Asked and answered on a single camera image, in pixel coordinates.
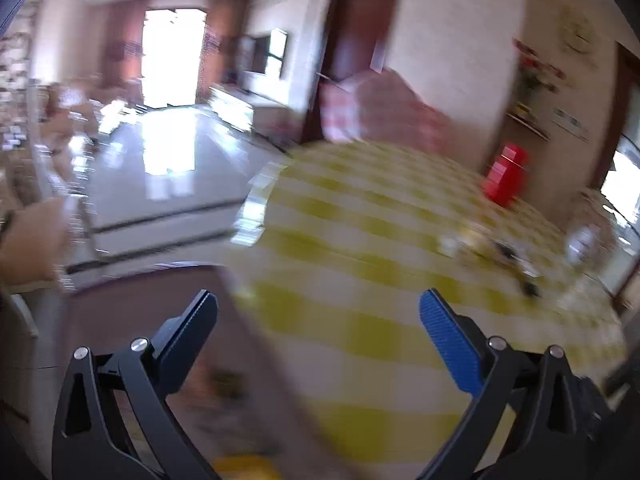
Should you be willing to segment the person's left hand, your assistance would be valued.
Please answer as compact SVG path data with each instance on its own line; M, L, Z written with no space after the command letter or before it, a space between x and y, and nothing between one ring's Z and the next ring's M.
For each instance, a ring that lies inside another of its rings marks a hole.
M18 210L1 239L1 284L53 283L72 241L73 197L51 197Z

